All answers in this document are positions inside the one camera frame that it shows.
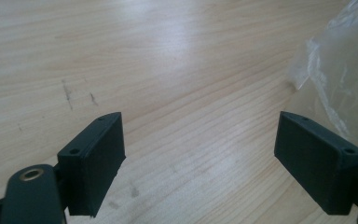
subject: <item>wooden table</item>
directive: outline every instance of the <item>wooden table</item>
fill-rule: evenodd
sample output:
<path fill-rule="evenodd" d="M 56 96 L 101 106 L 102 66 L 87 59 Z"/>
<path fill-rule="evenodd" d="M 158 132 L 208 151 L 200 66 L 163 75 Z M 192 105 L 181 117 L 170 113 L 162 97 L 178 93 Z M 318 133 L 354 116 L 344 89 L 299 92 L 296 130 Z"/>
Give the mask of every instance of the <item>wooden table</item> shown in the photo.
<path fill-rule="evenodd" d="M 128 158 L 98 216 L 70 223 L 355 223 L 273 156 L 288 61 L 346 3 L 0 1 L 0 198 L 121 111 Z"/>

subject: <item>transparent plastic wrap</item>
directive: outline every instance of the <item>transparent plastic wrap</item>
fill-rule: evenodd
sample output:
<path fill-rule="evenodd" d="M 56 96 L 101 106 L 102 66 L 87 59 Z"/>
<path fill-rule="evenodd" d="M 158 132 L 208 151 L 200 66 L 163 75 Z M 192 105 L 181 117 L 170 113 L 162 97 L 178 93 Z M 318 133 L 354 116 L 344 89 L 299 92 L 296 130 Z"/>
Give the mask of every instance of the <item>transparent plastic wrap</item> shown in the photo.
<path fill-rule="evenodd" d="M 358 146 L 358 0 L 298 50 L 289 78 L 300 90 L 289 111 L 317 120 Z"/>

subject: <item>crumpled plastic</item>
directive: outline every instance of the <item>crumpled plastic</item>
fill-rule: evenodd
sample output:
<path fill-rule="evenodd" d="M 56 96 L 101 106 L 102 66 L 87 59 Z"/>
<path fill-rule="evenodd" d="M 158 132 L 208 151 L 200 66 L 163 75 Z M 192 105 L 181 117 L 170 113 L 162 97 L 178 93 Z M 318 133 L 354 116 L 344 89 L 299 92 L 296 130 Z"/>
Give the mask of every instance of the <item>crumpled plastic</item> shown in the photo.
<path fill-rule="evenodd" d="M 358 146 L 358 0 L 297 51 L 288 75 L 299 90 L 288 110 Z"/>

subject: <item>light wood tabletop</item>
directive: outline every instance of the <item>light wood tabletop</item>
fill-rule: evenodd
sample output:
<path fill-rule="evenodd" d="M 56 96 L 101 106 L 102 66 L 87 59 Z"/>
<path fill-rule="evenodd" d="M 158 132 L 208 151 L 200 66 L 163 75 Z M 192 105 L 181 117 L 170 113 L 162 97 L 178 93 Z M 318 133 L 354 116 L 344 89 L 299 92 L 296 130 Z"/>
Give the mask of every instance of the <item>light wood tabletop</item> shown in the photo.
<path fill-rule="evenodd" d="M 97 217 L 69 223 L 355 223 L 273 155 L 288 62 L 347 3 L 0 0 L 0 198 L 120 111 L 127 159 Z"/>

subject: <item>wooden surface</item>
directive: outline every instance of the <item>wooden surface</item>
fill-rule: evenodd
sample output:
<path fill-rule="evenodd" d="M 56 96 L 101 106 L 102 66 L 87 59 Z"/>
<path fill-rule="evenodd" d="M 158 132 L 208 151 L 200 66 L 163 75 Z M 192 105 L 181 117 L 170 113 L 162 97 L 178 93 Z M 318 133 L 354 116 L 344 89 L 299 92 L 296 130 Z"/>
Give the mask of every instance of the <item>wooden surface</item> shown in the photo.
<path fill-rule="evenodd" d="M 288 61 L 346 3 L 0 1 L 0 198 L 121 111 L 128 158 L 98 216 L 70 223 L 355 223 L 273 156 Z"/>

